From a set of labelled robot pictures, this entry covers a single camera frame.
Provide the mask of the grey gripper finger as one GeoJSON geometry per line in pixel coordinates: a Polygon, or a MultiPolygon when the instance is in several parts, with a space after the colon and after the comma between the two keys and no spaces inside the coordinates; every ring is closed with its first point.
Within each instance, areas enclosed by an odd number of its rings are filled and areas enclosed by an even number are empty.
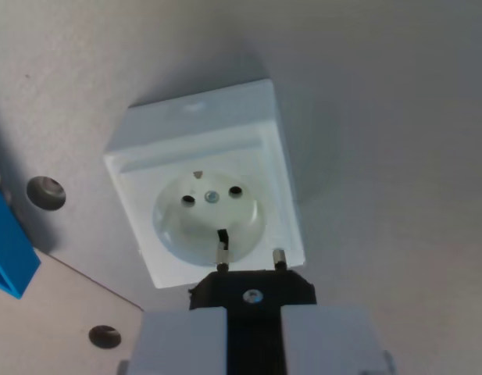
{"type": "Polygon", "coordinates": [[[321,305],[281,308],[288,374],[393,374],[369,317],[321,305]]]}
{"type": "Polygon", "coordinates": [[[226,374],[227,311],[146,312],[126,374],[226,374]]]}

